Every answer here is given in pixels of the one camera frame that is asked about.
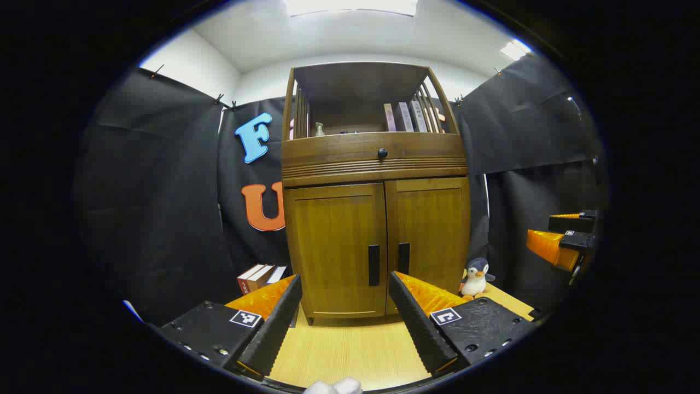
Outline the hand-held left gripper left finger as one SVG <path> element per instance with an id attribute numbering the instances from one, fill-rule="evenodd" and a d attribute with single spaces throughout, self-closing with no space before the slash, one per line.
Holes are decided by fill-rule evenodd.
<path id="1" fill-rule="evenodd" d="M 202 302 L 156 332 L 192 357 L 262 381 L 270 375 L 302 298 L 300 275 L 229 304 Z"/>

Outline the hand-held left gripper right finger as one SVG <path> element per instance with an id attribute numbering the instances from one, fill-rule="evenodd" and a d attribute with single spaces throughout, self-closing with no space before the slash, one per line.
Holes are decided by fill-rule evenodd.
<path id="1" fill-rule="evenodd" d="M 532 334 L 535 322 L 497 301 L 467 301 L 397 271 L 388 294 L 406 324 L 423 366 L 441 375 L 472 367 L 514 347 Z"/>

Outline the wooden shoe cabinet door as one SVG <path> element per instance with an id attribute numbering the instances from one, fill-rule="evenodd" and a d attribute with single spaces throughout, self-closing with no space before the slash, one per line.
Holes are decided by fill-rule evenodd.
<path id="1" fill-rule="evenodd" d="M 409 275 L 457 294 L 469 249 L 467 177 L 399 179 L 383 189 L 387 271 L 397 271 L 398 244 L 409 242 Z"/>
<path id="2" fill-rule="evenodd" d="M 283 191 L 288 249 L 309 320 L 383 316 L 387 215 L 382 183 Z M 368 246 L 380 245 L 380 284 L 368 285 Z"/>

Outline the wooden double-door shoe cabinet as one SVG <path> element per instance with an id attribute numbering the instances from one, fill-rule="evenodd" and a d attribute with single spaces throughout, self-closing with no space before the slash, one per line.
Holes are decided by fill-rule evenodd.
<path id="1" fill-rule="evenodd" d="M 387 132 L 383 104 L 392 104 L 397 126 L 398 102 L 417 100 L 422 105 L 428 132 L 462 137 L 452 105 L 435 73 L 428 66 L 394 62 L 336 62 L 290 70 L 283 109 L 282 143 L 314 137 L 315 123 L 323 123 L 324 136 Z M 360 181 L 346 184 L 384 183 Z M 396 314 L 388 295 L 383 316 Z"/>

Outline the wooden cabinet drawer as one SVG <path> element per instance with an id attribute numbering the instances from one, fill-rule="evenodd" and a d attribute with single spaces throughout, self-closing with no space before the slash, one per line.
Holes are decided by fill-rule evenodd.
<path id="1" fill-rule="evenodd" d="M 382 148 L 388 155 L 380 160 Z M 282 143 L 287 188 L 467 174 L 463 140 L 455 134 L 370 132 Z"/>

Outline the brown book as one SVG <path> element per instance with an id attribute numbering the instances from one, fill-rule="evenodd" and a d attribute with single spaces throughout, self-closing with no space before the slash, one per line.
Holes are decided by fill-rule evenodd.
<path id="1" fill-rule="evenodd" d="M 248 291 L 252 293 L 257 289 L 264 287 L 275 269 L 275 265 L 260 265 L 260 268 L 247 278 Z"/>

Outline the red-brown book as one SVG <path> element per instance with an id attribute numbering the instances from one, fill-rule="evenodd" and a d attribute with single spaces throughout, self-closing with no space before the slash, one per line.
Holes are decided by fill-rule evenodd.
<path id="1" fill-rule="evenodd" d="M 245 271 L 242 274 L 237 276 L 238 286 L 240 287 L 240 290 L 241 290 L 243 296 L 250 293 L 250 288 L 248 286 L 248 279 L 253 274 L 255 274 L 257 271 L 260 271 L 260 269 L 262 269 L 264 267 L 265 267 L 264 264 L 256 264 L 255 266 L 250 267 L 250 269 L 248 269 L 247 271 Z"/>

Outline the penguin plush toy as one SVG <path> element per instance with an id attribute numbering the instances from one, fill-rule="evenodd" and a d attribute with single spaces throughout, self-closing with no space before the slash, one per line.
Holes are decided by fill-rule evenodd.
<path id="1" fill-rule="evenodd" d="M 465 276 L 460 284 L 458 294 L 465 299 L 475 299 L 485 291 L 488 282 L 495 280 L 495 275 L 488 272 L 489 264 L 486 258 L 476 258 L 470 261 L 465 269 Z"/>

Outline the black backdrop cloth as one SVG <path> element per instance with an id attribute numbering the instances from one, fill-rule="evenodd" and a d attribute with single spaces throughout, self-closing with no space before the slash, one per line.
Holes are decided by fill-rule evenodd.
<path id="1" fill-rule="evenodd" d="M 282 97 L 227 107 L 140 69 L 98 105 L 74 184 L 80 229 L 107 284 L 145 321 L 240 297 L 237 276 L 256 264 L 295 274 L 282 190 L 289 75 Z M 549 311 L 569 277 L 522 253 L 528 229 L 604 200 L 585 105 L 532 55 L 450 103 L 469 168 L 465 267 L 487 258 L 500 289 Z"/>

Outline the ceiling light panel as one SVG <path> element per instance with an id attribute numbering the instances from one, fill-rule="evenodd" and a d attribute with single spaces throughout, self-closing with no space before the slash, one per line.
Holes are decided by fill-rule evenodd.
<path id="1" fill-rule="evenodd" d="M 291 16 L 330 11 L 366 10 L 415 16 L 418 0 L 282 0 Z"/>
<path id="2" fill-rule="evenodd" d="M 530 47 L 517 39 L 510 40 L 509 42 L 505 43 L 504 47 L 500 48 L 500 54 L 508 57 L 512 61 L 517 61 L 531 52 L 532 50 Z"/>

